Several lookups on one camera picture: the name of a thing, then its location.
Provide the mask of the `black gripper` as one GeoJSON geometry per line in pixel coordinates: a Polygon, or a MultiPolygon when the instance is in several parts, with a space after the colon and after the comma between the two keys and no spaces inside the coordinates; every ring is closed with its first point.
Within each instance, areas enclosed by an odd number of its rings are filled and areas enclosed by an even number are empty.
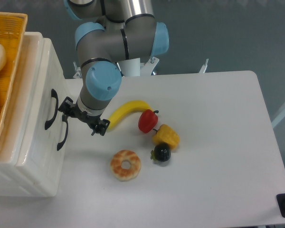
{"type": "Polygon", "coordinates": [[[107,119],[100,119],[100,116],[89,116],[87,111],[81,111],[77,104],[73,103],[70,97],[66,97],[58,108],[58,111],[62,112],[62,122],[68,124],[68,117],[76,118],[86,123],[91,129],[91,135],[99,134],[104,136],[110,121],[107,119]]]}

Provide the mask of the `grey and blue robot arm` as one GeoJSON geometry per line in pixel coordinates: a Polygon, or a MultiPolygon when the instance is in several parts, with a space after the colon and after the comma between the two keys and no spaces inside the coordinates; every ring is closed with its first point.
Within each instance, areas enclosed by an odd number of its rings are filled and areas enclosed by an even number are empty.
{"type": "Polygon", "coordinates": [[[66,98],[59,110],[86,123],[94,134],[104,135],[110,122],[101,115],[122,81],[116,63],[166,53],[169,33],[155,20],[149,0],[66,0],[64,6],[75,19],[98,17],[98,21],[81,24],[75,31],[83,86],[77,101],[66,98]]]}

